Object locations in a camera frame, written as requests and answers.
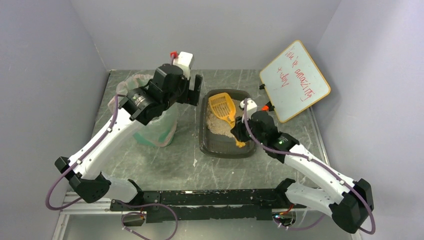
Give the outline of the yellow litter scoop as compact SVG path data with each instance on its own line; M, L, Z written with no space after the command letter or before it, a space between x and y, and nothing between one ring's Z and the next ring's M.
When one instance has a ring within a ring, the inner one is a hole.
M217 118L226 121L231 128L235 126L236 108L233 99L227 92L218 93L209 97L208 104L210 105L213 114ZM244 142L238 141L236 139L234 140L238 148L242 148L246 145Z

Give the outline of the clear plastic bin liner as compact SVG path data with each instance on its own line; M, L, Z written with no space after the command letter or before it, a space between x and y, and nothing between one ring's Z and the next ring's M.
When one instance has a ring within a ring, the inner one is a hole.
M150 74L133 74L118 83L115 93L126 95L130 90L142 87L148 83L153 76ZM154 118L148 126L143 127L133 134L134 139L142 145L152 147L168 146L177 128L178 109L174 104L161 116Z

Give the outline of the green trash bin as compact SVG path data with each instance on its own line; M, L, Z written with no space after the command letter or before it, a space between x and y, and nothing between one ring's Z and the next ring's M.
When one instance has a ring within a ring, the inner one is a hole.
M154 118L147 126L143 126L133 134L137 143L152 147L166 147L173 140L177 123L178 108L173 105L160 117Z

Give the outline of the dark grey litter tray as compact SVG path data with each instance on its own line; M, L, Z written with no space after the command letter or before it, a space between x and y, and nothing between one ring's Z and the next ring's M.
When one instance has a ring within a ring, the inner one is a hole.
M228 93L229 96L238 101L249 98L250 94L238 89L214 89L209 91L201 100L199 117L199 148L211 157L221 159L243 159L251 157L256 146L252 140L246 142L244 147L237 147L235 139L225 135L214 134L207 127L208 99L219 93Z

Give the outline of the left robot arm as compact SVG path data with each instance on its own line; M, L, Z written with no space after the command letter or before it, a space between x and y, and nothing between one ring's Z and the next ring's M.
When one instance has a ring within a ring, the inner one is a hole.
M88 204L101 198L141 203L144 193L133 180L107 176L102 169L127 139L173 104L197 106L203 77L196 74L193 79L194 88L190 89L191 77L183 68L165 63L145 85L115 96L113 115L99 132L74 155L59 157L54 163L80 200Z

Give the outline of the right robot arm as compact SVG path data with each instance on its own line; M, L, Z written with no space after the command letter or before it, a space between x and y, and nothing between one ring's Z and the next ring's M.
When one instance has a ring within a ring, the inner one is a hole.
M310 188L292 180L284 182L282 194L290 203L331 217L347 233L376 232L371 184L363 178L354 180L316 158L296 138L279 131L267 112L236 117L231 133L240 142L254 141L268 156L298 170L318 185Z

